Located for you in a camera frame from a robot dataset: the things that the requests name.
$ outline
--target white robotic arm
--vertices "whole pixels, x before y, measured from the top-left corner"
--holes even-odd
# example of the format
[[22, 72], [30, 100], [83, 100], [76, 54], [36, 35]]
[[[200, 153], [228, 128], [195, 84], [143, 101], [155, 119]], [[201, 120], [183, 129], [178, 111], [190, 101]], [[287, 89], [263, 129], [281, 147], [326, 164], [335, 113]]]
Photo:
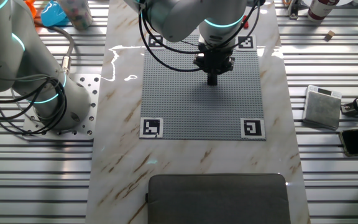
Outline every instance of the white robotic arm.
[[[183, 40], [199, 26], [201, 37], [198, 47], [200, 51], [195, 57], [194, 64], [208, 74], [209, 85], [217, 85], [217, 76], [233, 69], [234, 58], [231, 55], [236, 43], [235, 36], [242, 26], [246, 7], [251, 5], [253, 7], [251, 11], [253, 11], [256, 6], [262, 5], [265, 1], [125, 0], [125, 2], [142, 14], [145, 27], [149, 23], [155, 31], [170, 42]], [[180, 70], [162, 64], [176, 71], [194, 71]]]
[[[0, 0], [0, 92], [12, 87], [18, 94], [28, 95], [45, 81], [23, 82], [23, 78], [34, 75], [53, 78], [64, 87], [66, 112], [55, 129], [70, 129], [85, 119], [91, 104], [88, 92], [65, 74], [41, 41], [27, 5], [23, 0]], [[49, 118], [61, 108], [61, 94], [49, 83], [34, 102], [45, 125], [50, 120], [41, 118]]]

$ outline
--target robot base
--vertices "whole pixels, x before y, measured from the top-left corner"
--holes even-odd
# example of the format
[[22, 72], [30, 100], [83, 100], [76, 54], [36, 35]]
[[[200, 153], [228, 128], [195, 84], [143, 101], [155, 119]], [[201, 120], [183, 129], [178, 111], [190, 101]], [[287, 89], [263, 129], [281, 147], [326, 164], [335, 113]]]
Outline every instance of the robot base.
[[[89, 75], [89, 74], [70, 74], [70, 78], [77, 83], [80, 83], [88, 91], [91, 97], [90, 110], [87, 118], [84, 119], [79, 125], [73, 129], [65, 131], [49, 131], [45, 135], [37, 136], [24, 136], [29, 141], [39, 141], [40, 139], [53, 139], [53, 140], [92, 140], [95, 134], [96, 127], [96, 115], [98, 111], [98, 99], [99, 89], [101, 82], [101, 75]], [[27, 114], [30, 117], [37, 117], [34, 110], [29, 110]], [[37, 130], [42, 128], [44, 125], [40, 122], [34, 122], [28, 117], [24, 120], [25, 130]]]

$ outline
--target white marble table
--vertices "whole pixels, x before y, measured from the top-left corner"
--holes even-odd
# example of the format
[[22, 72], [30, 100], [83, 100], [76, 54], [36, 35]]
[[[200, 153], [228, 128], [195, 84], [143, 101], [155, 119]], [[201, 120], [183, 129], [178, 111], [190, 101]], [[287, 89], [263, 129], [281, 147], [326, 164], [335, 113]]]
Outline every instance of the white marble table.
[[254, 35], [267, 141], [143, 140], [139, 126], [145, 49], [137, 14], [123, 0], [111, 0], [86, 223], [147, 223], [150, 177], [200, 173], [279, 173], [288, 182], [291, 222], [309, 222], [272, 0], [261, 8]]

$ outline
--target metal slotted table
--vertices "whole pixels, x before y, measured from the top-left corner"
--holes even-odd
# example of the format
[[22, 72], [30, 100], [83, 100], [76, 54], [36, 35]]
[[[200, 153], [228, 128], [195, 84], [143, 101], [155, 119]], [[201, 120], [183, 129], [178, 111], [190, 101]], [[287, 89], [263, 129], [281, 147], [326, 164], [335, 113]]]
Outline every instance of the metal slotted table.
[[[88, 30], [64, 27], [78, 46], [71, 72], [84, 75], [101, 73], [109, 3], [94, 0], [89, 6], [94, 23]], [[301, 122], [308, 85], [341, 92], [343, 103], [358, 96], [358, 8], [335, 9], [316, 27], [306, 10], [290, 21], [281, 0], [275, 0], [275, 6], [311, 222], [358, 223], [358, 158], [347, 158], [338, 138], [338, 131], [358, 128], [358, 119], [341, 117], [337, 131], [307, 128]], [[61, 61], [68, 41], [47, 29], [37, 30]], [[326, 42], [330, 30], [336, 35]], [[16, 105], [4, 110], [7, 115], [17, 113]], [[0, 128], [0, 223], [84, 223], [92, 146], [28, 143]]]

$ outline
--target bottle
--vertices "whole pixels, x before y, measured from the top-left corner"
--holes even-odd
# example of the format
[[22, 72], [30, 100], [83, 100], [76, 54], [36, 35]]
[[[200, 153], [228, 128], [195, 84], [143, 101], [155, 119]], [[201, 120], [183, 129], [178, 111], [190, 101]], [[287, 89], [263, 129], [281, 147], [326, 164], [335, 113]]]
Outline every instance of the bottle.
[[93, 18], [88, 0], [57, 0], [70, 22], [76, 29], [88, 28]]
[[322, 21], [338, 2], [339, 0], [313, 0], [308, 11], [309, 19], [313, 22]]

